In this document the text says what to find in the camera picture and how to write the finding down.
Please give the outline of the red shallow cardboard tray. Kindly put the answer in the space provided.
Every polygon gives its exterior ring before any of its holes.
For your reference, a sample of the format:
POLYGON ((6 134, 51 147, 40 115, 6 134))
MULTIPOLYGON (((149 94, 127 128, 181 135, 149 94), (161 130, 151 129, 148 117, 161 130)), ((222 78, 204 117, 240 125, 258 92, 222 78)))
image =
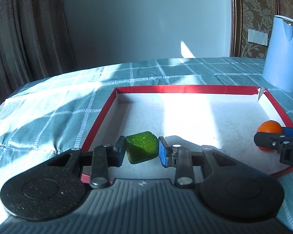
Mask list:
POLYGON ((87 135, 82 151, 114 144, 118 137, 150 131, 172 141, 214 146, 258 170, 282 177, 293 167, 281 164, 277 153, 254 144, 257 128, 274 120, 293 123, 265 88, 252 86, 134 86, 110 94, 87 135))

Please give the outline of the patterned grey curtain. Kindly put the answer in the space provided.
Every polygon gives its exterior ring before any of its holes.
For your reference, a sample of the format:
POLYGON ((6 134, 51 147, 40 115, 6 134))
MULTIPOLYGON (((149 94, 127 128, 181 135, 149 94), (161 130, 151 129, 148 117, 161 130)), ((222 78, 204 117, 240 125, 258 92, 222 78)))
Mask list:
POLYGON ((62 0, 0 0, 0 105, 26 83, 74 70, 62 0))

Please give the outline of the teal checked tablecloth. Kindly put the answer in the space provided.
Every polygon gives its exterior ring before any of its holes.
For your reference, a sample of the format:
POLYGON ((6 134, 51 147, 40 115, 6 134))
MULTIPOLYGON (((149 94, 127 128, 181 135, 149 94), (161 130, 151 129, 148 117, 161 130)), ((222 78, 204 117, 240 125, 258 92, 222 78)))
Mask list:
MULTIPOLYGON (((79 70, 21 86, 0 105, 3 184, 72 147, 80 147, 116 87, 235 85, 267 87, 293 122, 293 93, 269 86, 256 58, 170 58, 79 70)), ((0 225, 7 218, 0 201, 0 225)))

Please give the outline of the white wall switch panel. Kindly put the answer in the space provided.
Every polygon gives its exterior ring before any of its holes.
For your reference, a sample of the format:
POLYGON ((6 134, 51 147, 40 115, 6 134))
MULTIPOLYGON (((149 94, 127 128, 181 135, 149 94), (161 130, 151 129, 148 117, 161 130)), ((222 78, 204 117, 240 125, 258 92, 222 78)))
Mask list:
POLYGON ((261 32, 261 31, 257 31, 257 30, 249 28, 247 41, 250 43, 267 46, 268 34, 265 32, 261 32))

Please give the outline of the dark wooden door frame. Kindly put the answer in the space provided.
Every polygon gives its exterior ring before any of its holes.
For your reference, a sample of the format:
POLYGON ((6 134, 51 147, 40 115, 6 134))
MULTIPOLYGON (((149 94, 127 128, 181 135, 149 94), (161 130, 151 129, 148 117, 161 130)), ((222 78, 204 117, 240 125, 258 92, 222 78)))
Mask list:
POLYGON ((242 0, 231 0, 231 48, 230 56, 239 57, 242 46, 242 0))

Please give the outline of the orange mandarin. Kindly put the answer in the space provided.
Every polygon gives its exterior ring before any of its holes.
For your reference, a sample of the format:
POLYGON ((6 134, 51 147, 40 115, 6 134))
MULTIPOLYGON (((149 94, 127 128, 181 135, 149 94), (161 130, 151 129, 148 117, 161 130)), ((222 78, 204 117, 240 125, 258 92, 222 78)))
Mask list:
POLYGON ((282 126, 273 120, 265 121, 262 123, 257 132, 272 133, 272 134, 283 134, 282 126))

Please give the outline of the light blue electric kettle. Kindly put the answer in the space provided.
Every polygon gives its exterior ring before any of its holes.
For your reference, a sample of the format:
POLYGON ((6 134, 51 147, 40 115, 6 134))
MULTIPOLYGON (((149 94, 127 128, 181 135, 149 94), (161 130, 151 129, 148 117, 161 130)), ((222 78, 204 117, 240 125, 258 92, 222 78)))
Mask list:
POLYGON ((293 19, 274 16, 262 76, 276 88, 293 93, 293 19))

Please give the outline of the green cucumber chunk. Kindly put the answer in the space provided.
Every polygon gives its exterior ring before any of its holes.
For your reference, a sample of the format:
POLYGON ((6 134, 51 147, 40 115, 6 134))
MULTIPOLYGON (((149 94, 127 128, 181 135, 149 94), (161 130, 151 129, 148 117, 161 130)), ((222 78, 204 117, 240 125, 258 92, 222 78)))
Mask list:
POLYGON ((152 160, 159 154, 158 139, 150 131, 127 136, 125 140, 127 157, 131 164, 152 160))

